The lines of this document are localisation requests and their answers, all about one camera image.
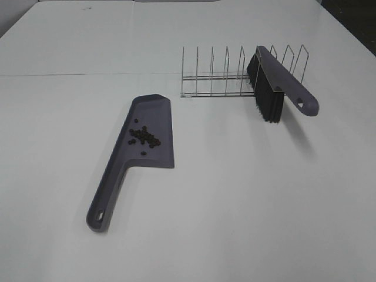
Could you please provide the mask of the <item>purple brush black bristles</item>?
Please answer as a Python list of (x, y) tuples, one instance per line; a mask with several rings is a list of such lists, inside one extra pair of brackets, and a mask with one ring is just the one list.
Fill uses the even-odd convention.
[(254, 90), (256, 105), (266, 122), (278, 123), (288, 97), (306, 116), (317, 116), (318, 100), (291, 74), (265, 46), (257, 46), (247, 74)]

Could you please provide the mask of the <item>purple plastic dustpan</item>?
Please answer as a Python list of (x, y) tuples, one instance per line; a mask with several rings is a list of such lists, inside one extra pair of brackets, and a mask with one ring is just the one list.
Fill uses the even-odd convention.
[(86, 216), (94, 232), (108, 230), (127, 169), (174, 168), (170, 99), (151, 94), (133, 99)]

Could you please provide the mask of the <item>pile of coffee beans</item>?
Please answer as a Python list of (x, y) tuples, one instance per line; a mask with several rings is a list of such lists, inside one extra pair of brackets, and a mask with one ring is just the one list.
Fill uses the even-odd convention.
[(142, 125), (138, 118), (132, 119), (128, 134), (130, 138), (126, 142), (126, 148), (135, 151), (141, 157), (146, 157), (150, 150), (162, 145), (162, 141), (149, 132), (148, 126)]

